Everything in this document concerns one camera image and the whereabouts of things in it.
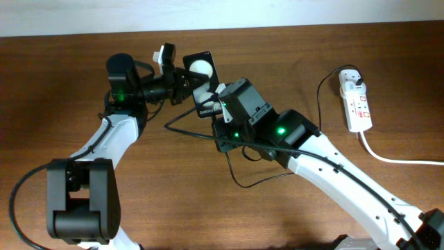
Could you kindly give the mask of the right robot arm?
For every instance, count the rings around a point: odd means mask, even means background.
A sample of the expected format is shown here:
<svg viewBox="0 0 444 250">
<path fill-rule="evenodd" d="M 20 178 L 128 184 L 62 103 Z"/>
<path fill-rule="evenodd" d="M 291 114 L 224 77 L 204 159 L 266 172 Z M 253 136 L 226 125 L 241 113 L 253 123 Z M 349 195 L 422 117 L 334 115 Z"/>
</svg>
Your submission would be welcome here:
<svg viewBox="0 0 444 250">
<path fill-rule="evenodd" d="M 220 84 L 223 118 L 214 134 L 242 144 L 322 190 L 369 234 L 340 235 L 333 249 L 442 249 L 443 212 L 423 212 L 399 199 L 350 162 L 318 127 L 295 110 L 276 113 L 246 78 Z"/>
</svg>

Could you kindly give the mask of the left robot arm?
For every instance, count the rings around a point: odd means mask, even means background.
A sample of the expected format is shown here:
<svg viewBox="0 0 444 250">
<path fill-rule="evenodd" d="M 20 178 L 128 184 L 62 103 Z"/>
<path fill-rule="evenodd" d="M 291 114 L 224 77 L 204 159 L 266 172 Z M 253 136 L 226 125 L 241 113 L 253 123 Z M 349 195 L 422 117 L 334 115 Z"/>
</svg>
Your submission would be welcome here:
<svg viewBox="0 0 444 250">
<path fill-rule="evenodd" d="M 101 126 L 86 145 L 66 160 L 54 159 L 47 169 L 46 228 L 49 235 L 83 249 L 141 249 L 122 229 L 115 169 L 136 142 L 148 120 L 148 103 L 180 103 L 190 94 L 183 70 L 174 66 L 174 52 L 156 52 L 160 76 L 141 77 L 137 68 L 152 70 L 126 53 L 106 62 L 111 90 L 105 96 Z"/>
</svg>

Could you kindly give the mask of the black smartphone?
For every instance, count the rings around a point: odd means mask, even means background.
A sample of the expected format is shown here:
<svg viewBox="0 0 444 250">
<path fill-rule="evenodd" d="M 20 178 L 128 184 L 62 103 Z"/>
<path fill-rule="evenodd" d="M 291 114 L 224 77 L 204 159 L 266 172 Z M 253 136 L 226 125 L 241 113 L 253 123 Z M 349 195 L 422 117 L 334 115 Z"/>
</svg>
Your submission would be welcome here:
<svg viewBox="0 0 444 250">
<path fill-rule="evenodd" d="M 208 79 L 204 82 L 198 79 L 198 87 L 193 90 L 194 102 L 195 105 L 198 106 L 215 94 L 219 86 L 219 78 L 213 57 L 209 51 L 204 51 L 184 56 L 182 61 L 185 69 L 208 76 Z M 211 116 L 220 115 L 222 113 L 222 107 L 219 101 L 208 101 L 198 108 L 196 113 L 200 119 L 206 119 Z"/>
</svg>

